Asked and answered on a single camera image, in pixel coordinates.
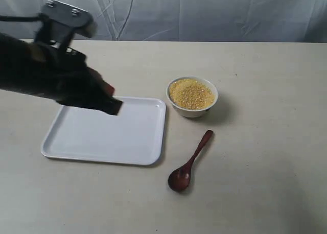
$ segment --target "wrinkled fabric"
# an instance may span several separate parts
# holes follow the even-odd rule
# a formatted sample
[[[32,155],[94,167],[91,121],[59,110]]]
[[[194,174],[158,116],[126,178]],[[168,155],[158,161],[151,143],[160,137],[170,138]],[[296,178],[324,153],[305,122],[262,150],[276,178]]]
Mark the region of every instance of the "wrinkled fabric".
[[[0,0],[0,14],[33,15],[46,1]],[[327,0],[59,1],[89,11],[99,40],[327,42]],[[19,38],[38,27],[0,22],[1,32]]]

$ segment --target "yellow grain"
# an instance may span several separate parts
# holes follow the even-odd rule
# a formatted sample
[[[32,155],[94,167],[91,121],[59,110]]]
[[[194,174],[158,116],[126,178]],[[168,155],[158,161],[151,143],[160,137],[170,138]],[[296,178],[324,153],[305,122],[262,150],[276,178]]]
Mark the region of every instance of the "yellow grain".
[[[202,110],[214,102],[211,90],[196,79],[186,78],[173,82],[169,87],[170,99],[179,107]]]

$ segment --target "spoon handle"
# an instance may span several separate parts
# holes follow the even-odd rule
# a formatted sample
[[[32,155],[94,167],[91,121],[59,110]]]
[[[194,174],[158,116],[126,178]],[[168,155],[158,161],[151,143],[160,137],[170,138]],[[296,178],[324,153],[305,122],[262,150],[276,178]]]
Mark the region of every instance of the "spoon handle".
[[[199,155],[200,151],[205,146],[205,144],[209,141],[209,139],[211,138],[211,136],[213,134],[214,133],[211,130],[206,131],[206,133],[204,134],[204,136],[202,137],[202,140],[200,141],[200,143],[198,145],[198,148],[196,148],[193,156],[190,158],[190,160],[186,164],[189,164],[190,166],[193,164],[195,158]]]

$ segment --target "spoon bowl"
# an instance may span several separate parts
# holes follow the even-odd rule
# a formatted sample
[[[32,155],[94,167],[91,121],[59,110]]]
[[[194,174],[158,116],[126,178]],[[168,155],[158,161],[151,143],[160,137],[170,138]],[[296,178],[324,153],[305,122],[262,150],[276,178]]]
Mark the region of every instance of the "spoon bowl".
[[[170,189],[176,192],[182,192],[189,186],[193,162],[212,135],[213,132],[211,130],[206,131],[190,160],[169,175],[168,185]]]

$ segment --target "bowl rim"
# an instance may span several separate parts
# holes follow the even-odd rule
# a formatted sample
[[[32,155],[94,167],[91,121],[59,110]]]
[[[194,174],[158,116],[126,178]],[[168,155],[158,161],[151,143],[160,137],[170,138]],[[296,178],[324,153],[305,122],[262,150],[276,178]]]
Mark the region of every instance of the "bowl rim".
[[[215,95],[215,100],[213,101],[213,103],[212,103],[211,105],[209,105],[207,108],[205,108],[205,109],[201,109],[201,110],[188,110],[188,109],[185,109],[185,108],[182,108],[182,107],[176,105],[176,104],[175,104],[175,103],[170,99],[170,95],[169,95],[169,87],[170,87],[170,85],[171,85],[173,82],[176,82],[176,81],[181,80],[181,79],[199,79],[199,80],[202,80],[202,81],[205,81],[205,82],[210,83],[210,84],[215,88],[215,90],[217,91],[217,96]],[[196,77],[196,76],[185,76],[185,77],[178,77],[178,78],[175,78],[174,80],[172,80],[172,81],[168,84],[168,86],[167,86],[167,88],[166,88],[166,96],[167,96],[169,102],[170,102],[174,107],[176,107],[176,108],[178,108],[178,109],[181,109],[181,110],[184,110],[184,111],[190,111],[190,112],[199,112],[199,111],[206,111],[206,110],[209,110],[211,107],[213,107],[213,106],[217,103],[217,101],[218,101],[219,92],[218,92],[217,87],[216,87],[212,82],[208,81],[208,80],[205,79],[205,78]]]

